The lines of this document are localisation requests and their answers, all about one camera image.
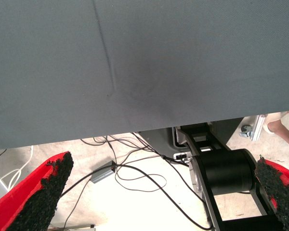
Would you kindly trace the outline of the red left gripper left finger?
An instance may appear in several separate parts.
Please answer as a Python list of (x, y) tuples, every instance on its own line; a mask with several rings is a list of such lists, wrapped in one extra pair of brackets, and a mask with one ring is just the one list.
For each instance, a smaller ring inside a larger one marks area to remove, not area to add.
[(45, 231), (73, 168), (70, 152), (44, 161), (0, 198), (0, 231)]

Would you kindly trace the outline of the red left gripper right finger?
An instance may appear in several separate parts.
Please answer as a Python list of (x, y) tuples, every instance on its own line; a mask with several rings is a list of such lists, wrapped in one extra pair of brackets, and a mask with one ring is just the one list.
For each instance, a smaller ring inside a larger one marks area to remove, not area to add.
[(283, 229), (289, 231), (289, 170), (261, 156), (256, 164), (255, 176)]

